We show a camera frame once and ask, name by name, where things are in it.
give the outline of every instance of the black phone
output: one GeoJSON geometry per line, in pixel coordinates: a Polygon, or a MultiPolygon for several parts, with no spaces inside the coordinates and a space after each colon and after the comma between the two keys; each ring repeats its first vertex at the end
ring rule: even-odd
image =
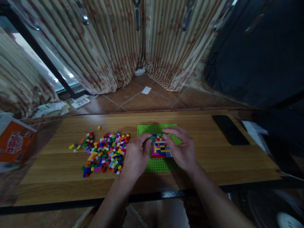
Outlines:
{"type": "Polygon", "coordinates": [[[212,115],[213,120],[222,130],[228,142],[233,146],[250,145],[249,141],[226,115],[212,115]]]}

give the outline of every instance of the striped curtain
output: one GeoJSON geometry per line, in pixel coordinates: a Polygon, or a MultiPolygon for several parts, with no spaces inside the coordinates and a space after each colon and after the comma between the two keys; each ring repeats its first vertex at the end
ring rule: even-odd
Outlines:
{"type": "Polygon", "coordinates": [[[38,21],[40,39],[88,92],[115,92],[130,83],[139,61],[133,2],[83,2],[89,25],[81,23],[75,0],[27,0],[22,5],[38,21]]]}
{"type": "Polygon", "coordinates": [[[12,36],[0,27],[0,112],[28,118],[39,105],[59,98],[12,36]]]}
{"type": "Polygon", "coordinates": [[[196,0],[186,31],[186,0],[145,0],[147,75],[169,91],[179,92],[215,35],[213,26],[225,0],[196,0]]]}
{"type": "Polygon", "coordinates": [[[196,0],[183,32],[187,0],[141,0],[140,31],[132,0],[83,0],[87,26],[75,0],[22,1],[39,22],[41,39],[93,94],[126,86],[141,66],[165,89],[180,91],[214,36],[225,2],[196,0]]]}

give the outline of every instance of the floor tile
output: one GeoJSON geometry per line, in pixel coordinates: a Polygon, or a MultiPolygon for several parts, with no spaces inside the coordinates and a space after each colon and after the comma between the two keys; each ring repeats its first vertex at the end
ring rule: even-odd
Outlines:
{"type": "Polygon", "coordinates": [[[4,227],[72,227],[87,208],[0,216],[4,227]]]}
{"type": "Polygon", "coordinates": [[[229,108],[247,108],[244,105],[241,105],[239,103],[232,102],[232,101],[229,101],[229,100],[224,100],[223,107],[229,107],[229,108]]]}
{"type": "Polygon", "coordinates": [[[138,77],[133,77],[132,82],[142,86],[142,87],[146,87],[151,85],[154,81],[152,79],[150,79],[147,75],[142,75],[142,76],[138,76],[138,77]]]}
{"type": "Polygon", "coordinates": [[[177,102],[189,108],[221,107],[223,104],[222,98],[193,88],[188,88],[177,102]]]}
{"type": "Polygon", "coordinates": [[[117,109],[115,109],[113,112],[125,112],[126,110],[123,109],[122,107],[118,107],[117,109]]]}
{"type": "Polygon", "coordinates": [[[189,227],[183,202],[179,199],[165,199],[132,203],[148,227],[189,227]]]}
{"type": "Polygon", "coordinates": [[[69,105],[71,108],[69,109],[68,114],[93,114],[93,113],[110,113],[114,109],[118,107],[117,104],[110,101],[103,95],[99,95],[96,98],[88,98],[91,102],[89,104],[84,105],[79,109],[75,109],[71,102],[69,101],[69,105]]]}
{"type": "Polygon", "coordinates": [[[152,85],[150,85],[149,87],[151,87],[151,91],[158,93],[172,101],[176,101],[180,97],[180,95],[188,88],[188,87],[184,86],[180,92],[170,92],[170,91],[165,90],[163,87],[161,87],[156,82],[153,83],[152,85]]]}
{"type": "Polygon", "coordinates": [[[156,93],[139,93],[122,107],[128,111],[149,111],[170,109],[174,102],[156,93]]]}
{"type": "Polygon", "coordinates": [[[127,216],[124,219],[123,228],[145,228],[130,207],[127,207],[127,216]]]}
{"type": "Polygon", "coordinates": [[[184,109],[184,108],[187,108],[187,107],[180,103],[177,103],[177,102],[172,107],[172,109],[184,109]]]}
{"type": "Polygon", "coordinates": [[[116,102],[117,104],[121,105],[130,98],[132,98],[134,95],[139,93],[141,90],[143,90],[143,88],[140,87],[139,85],[130,83],[125,87],[119,88],[114,93],[105,94],[105,96],[110,98],[112,101],[116,102]]]}

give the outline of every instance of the black fabric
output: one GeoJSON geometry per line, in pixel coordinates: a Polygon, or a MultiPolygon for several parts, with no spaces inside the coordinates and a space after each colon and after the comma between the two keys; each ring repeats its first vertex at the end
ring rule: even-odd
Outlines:
{"type": "Polygon", "coordinates": [[[213,89],[269,108],[304,89],[304,1],[276,0],[247,35],[263,0],[238,0],[205,70],[213,89]]]}
{"type": "Polygon", "coordinates": [[[269,109],[252,116],[254,122],[285,145],[286,152],[304,158],[304,114],[291,109],[269,109]]]}

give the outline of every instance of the cardboard box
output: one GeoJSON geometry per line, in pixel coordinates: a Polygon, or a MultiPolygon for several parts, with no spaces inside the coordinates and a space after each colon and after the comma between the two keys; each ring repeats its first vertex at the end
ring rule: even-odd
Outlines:
{"type": "Polygon", "coordinates": [[[22,163],[36,132],[12,113],[0,113],[0,162],[22,163]]]}

